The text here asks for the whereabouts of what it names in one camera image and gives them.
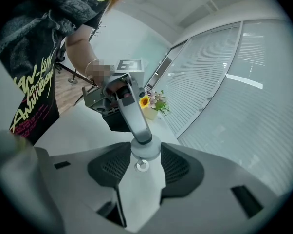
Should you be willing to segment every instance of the metal stand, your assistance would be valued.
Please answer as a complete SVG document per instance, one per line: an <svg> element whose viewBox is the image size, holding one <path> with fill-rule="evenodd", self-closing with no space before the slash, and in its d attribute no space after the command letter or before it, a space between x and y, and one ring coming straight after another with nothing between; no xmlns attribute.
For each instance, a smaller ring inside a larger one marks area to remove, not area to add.
<svg viewBox="0 0 293 234"><path fill-rule="evenodd" d="M73 74L72 79L68 79L69 83L77 84L77 80L75 80L75 75L76 75L77 70L75 69L75 72Z"/></svg>

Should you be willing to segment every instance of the black slot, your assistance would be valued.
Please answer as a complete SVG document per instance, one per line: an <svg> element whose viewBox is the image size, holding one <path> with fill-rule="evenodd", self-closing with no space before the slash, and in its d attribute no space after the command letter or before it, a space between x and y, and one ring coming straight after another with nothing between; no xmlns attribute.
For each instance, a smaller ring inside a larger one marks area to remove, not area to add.
<svg viewBox="0 0 293 234"><path fill-rule="evenodd" d="M60 169L60 168L63 168L63 167L66 167L66 166L69 166L71 163L67 162L67 161L63 161L63 162L60 162L60 163L57 163L57 164L54 164L55 168L56 169Z"/></svg>
<svg viewBox="0 0 293 234"><path fill-rule="evenodd" d="M248 218L253 217L260 212L263 207L254 195L245 186L236 186L231 188L234 196L247 214Z"/></svg>

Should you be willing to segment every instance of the sunflower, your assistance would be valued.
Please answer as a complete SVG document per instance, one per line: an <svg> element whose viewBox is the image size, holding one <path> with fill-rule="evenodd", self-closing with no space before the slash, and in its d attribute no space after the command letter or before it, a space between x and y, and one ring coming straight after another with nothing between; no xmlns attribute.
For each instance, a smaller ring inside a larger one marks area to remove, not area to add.
<svg viewBox="0 0 293 234"><path fill-rule="evenodd" d="M148 95L143 96L139 101L141 108L146 108L150 104L150 97Z"/></svg>

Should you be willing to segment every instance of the desk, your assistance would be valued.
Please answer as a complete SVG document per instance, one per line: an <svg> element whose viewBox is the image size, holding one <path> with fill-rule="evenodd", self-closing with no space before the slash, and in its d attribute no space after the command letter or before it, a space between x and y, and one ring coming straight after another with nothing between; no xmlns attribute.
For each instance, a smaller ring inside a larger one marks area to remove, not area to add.
<svg viewBox="0 0 293 234"><path fill-rule="evenodd" d="M162 142L179 144L161 114L154 121L147 119L147 123ZM112 132L101 115L86 107L82 100L64 112L35 146L46 149L50 156L56 156L132 139L132 133ZM160 156L150 161L150 168L143 173L135 170L136 162L137 159L131 155L130 165L119 184L126 229L132 232L138 231L159 209L161 190L165 187Z"/></svg>

